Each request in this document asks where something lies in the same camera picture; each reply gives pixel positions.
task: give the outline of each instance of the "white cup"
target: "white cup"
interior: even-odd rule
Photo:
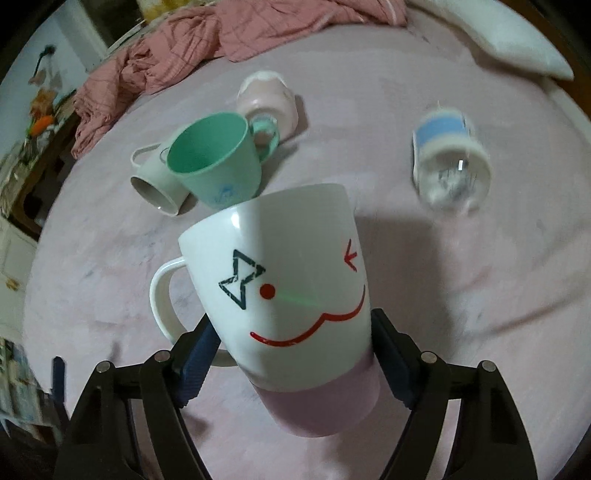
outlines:
[[[170,145],[186,128],[187,126],[183,126],[161,144],[137,148],[130,159],[136,169],[130,179],[132,187],[146,202],[170,216],[178,215],[181,205],[189,195],[189,191],[166,166]],[[152,154],[142,164],[138,164],[137,158],[148,152]]]
[[[455,108],[428,112],[413,132],[413,180],[419,196],[437,210],[475,210],[491,188],[490,157],[474,124]]]
[[[345,188],[321,184],[234,205],[186,230],[182,257],[150,285],[156,322],[186,330],[169,296],[189,269],[222,342],[275,420],[300,436],[337,433],[378,398],[367,278]],[[220,353],[215,364],[228,364]]]

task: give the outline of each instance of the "cabinet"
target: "cabinet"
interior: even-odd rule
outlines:
[[[20,343],[25,287],[37,242],[0,218],[0,337]]]

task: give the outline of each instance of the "green cup handle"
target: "green cup handle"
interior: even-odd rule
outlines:
[[[260,132],[266,132],[271,137],[271,140],[269,140],[266,147],[257,146],[256,148],[259,160],[262,163],[273,154],[279,144],[279,128],[277,127],[277,120],[271,115],[263,113],[253,116],[248,121],[248,126],[251,129],[251,135],[253,138]]]

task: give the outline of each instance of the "white cup handle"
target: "white cup handle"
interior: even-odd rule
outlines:
[[[159,143],[153,143],[151,145],[145,145],[143,147],[136,148],[134,150],[134,152],[131,154],[131,158],[130,158],[131,164],[135,168],[140,168],[141,165],[135,161],[135,159],[138,157],[138,155],[140,155],[142,153],[150,152],[152,150],[156,150],[159,146],[160,146]]]
[[[152,278],[152,283],[150,284],[150,306],[152,307],[152,313],[154,314],[158,327],[160,327],[164,336],[172,343],[176,343],[180,336],[187,332],[187,329],[178,319],[173,308],[173,303],[170,301],[170,280],[174,272],[186,266],[187,262],[183,257],[166,262],[154,274],[154,278]],[[235,367],[236,361],[228,351],[220,349],[213,358],[212,365],[214,367]]]

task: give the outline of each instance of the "screw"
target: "screw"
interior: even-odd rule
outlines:
[[[437,362],[437,355],[433,352],[423,352],[421,353],[421,360],[426,364],[434,364]]]
[[[170,358],[170,352],[168,350],[160,350],[154,354],[154,360],[157,362],[165,362]]]
[[[100,374],[105,373],[109,368],[111,368],[111,362],[108,360],[103,360],[102,362],[98,363],[96,366],[96,371]]]
[[[482,368],[487,372],[493,373],[496,370],[496,365],[490,360],[483,360]]]

